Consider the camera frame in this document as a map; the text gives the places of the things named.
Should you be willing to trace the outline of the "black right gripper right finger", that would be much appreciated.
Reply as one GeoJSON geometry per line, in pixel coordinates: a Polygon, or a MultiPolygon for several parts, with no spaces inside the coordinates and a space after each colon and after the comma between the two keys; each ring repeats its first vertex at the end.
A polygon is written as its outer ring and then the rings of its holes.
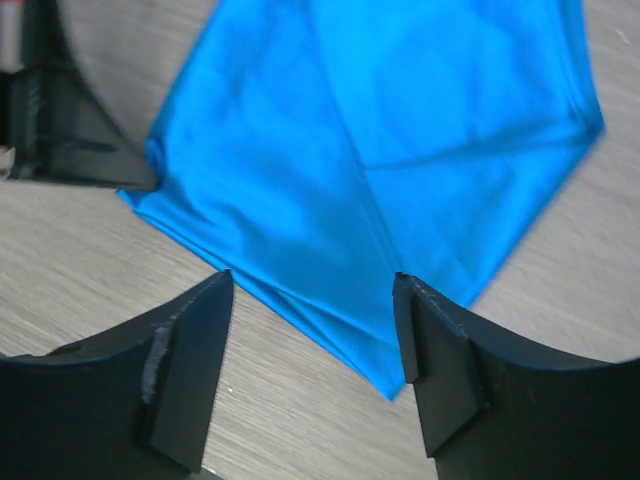
{"type": "Polygon", "coordinates": [[[635,479],[639,363],[532,341],[419,279],[393,289],[405,377],[442,479],[635,479]]]}

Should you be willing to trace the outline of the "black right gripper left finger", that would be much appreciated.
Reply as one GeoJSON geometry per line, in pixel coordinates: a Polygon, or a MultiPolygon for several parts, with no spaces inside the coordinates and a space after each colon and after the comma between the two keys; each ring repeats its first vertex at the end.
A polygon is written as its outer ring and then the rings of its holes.
{"type": "Polygon", "coordinates": [[[234,287],[173,300],[42,355],[1,360],[5,479],[209,479],[203,455],[234,287]]]}

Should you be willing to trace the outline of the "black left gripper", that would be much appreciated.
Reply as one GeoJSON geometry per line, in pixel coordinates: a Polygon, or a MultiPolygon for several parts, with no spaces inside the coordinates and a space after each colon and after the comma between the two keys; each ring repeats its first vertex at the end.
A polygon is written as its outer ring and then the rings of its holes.
{"type": "Polygon", "coordinates": [[[152,188],[155,173],[93,94],[55,1],[1,4],[1,177],[152,188]]]}

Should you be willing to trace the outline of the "blue satin napkin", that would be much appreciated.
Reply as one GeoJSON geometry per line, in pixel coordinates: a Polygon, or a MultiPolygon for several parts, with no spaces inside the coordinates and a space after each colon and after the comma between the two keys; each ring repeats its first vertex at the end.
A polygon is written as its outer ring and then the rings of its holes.
{"type": "Polygon", "coordinates": [[[224,1],[123,199],[394,398],[395,275],[471,305],[603,128],[578,1],[224,1]]]}

